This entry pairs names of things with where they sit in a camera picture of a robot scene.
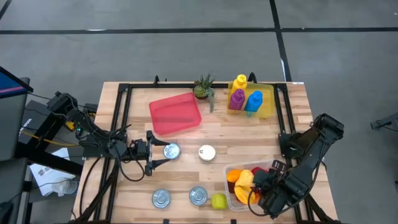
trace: computer monitor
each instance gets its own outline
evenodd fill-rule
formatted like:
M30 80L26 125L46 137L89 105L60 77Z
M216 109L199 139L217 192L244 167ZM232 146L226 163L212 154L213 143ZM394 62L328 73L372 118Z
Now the computer monitor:
M0 67L0 99L33 92L33 88Z

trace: blue screen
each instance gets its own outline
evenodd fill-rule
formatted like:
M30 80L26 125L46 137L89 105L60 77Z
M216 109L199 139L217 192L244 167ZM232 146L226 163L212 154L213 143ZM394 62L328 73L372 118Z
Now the blue screen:
M18 82L15 82L7 75L0 72L0 95L10 95L16 93L26 93L27 90Z

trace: yellow tray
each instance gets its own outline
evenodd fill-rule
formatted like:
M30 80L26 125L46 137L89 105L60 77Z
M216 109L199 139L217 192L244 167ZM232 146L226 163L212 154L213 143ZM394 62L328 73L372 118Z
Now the yellow tray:
M248 101L249 96L251 94L253 94L254 91L256 91L256 90L259 90L262 93L262 105L260 106L257 113L252 113L251 116L257 117L257 118L268 118L275 114L274 87L272 85L266 85L266 84L248 83L248 87L244 91L245 100L243 103L242 110L237 111L237 110L228 109L229 100L231 99L231 95L232 95L232 84L233 84L233 82L230 82L228 84L228 102L227 102L227 109L226 109L228 114L235 114L235 115L242 115L242 116L245 115L246 116L244 107L246 106L246 102Z

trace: white paper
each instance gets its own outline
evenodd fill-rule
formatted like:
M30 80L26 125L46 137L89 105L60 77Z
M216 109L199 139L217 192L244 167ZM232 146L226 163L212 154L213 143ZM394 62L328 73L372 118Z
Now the white paper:
M64 159L70 160L68 149L65 147L53 152L52 154L55 156L64 157ZM68 174L66 172L54 170L49 167L45 167L45 166L38 165L38 164L33 164L33 165L30 165L29 167L33 173L33 176L35 177L35 180L36 180L38 186L44 185L46 183L54 183L57 181L57 179L59 177L65 177L68 179L72 179L75 177L75 175L73 175L73 174ZM41 187L40 191L43 196L48 196L49 194L51 194L53 192L52 184L47 184L47 185Z

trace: small succulent plant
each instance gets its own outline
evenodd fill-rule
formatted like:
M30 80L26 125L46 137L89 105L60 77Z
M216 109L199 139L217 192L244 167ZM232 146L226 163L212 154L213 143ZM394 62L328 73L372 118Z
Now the small succulent plant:
M198 99L204 100L206 98L209 99L210 102L210 113L214 110L214 89L212 89L211 84L214 82L214 79L210 81L210 74L207 75L206 78L203 75L200 77L200 80L195 81L195 87L193 88L193 93Z

